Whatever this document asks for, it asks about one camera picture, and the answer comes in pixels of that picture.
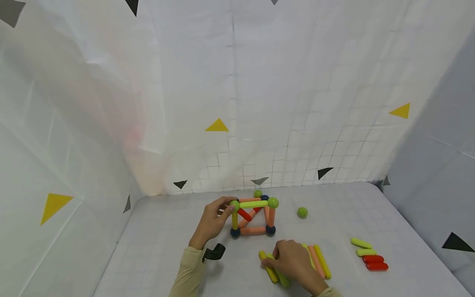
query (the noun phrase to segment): black strap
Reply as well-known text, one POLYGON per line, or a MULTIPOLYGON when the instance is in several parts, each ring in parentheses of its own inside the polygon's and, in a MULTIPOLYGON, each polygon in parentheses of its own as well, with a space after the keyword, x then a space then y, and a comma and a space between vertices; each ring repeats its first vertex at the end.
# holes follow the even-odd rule
POLYGON ((205 262, 205 259, 209 260, 219 260, 224 254, 224 251, 226 248, 218 243, 215 247, 214 250, 206 249, 205 254, 203 255, 203 258, 201 259, 201 262, 205 262))

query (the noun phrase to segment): beige sleeve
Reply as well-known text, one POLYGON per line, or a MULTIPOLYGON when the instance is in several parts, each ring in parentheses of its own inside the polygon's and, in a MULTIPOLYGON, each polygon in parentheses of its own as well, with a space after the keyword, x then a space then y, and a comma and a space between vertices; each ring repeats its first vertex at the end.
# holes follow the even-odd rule
POLYGON ((195 297, 205 274, 201 262, 204 251, 187 247, 180 261, 180 270, 171 288, 169 297, 195 297))
POLYGON ((342 295, 336 289, 328 287, 318 297, 342 297, 342 295))

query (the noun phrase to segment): left hand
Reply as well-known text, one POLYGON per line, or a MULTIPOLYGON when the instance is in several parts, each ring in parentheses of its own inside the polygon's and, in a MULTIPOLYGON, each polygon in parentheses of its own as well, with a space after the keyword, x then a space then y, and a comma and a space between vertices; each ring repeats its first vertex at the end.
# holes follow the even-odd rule
POLYGON ((234 206, 229 207, 229 203, 236 199, 236 197, 221 197, 205 206, 195 234, 190 240, 190 247, 203 249, 208 240, 218 236, 234 210, 234 206))

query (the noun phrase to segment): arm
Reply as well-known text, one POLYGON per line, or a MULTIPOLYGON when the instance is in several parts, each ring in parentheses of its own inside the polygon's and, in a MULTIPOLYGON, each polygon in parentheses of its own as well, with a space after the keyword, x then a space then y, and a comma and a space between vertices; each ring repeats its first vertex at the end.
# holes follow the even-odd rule
POLYGON ((267 258, 262 260, 262 265, 275 268, 295 279, 315 297, 341 297, 312 267, 308 252, 300 243, 280 240, 275 244, 273 256, 275 260, 267 258))
POLYGON ((232 200, 236 200, 236 197, 221 197, 205 207, 198 227, 183 252, 180 270, 169 297, 195 297, 198 294, 205 274, 203 249, 208 240, 215 238, 223 230, 226 219, 234 210, 234 206, 228 207, 232 200))

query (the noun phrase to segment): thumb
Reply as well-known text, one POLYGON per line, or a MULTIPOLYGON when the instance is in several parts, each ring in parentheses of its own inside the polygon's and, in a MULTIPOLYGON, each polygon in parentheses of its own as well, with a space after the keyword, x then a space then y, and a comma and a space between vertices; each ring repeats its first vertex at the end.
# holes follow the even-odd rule
POLYGON ((233 213, 234 211, 234 205, 230 205, 228 207, 226 207, 226 209, 223 211, 223 213, 221 214, 221 216, 219 217, 221 220, 223 220, 224 222, 226 222, 226 220, 229 218, 229 216, 233 213))
POLYGON ((270 268, 277 268, 279 266, 278 260, 274 260, 271 258, 266 258, 261 261, 262 266, 270 267, 270 268))

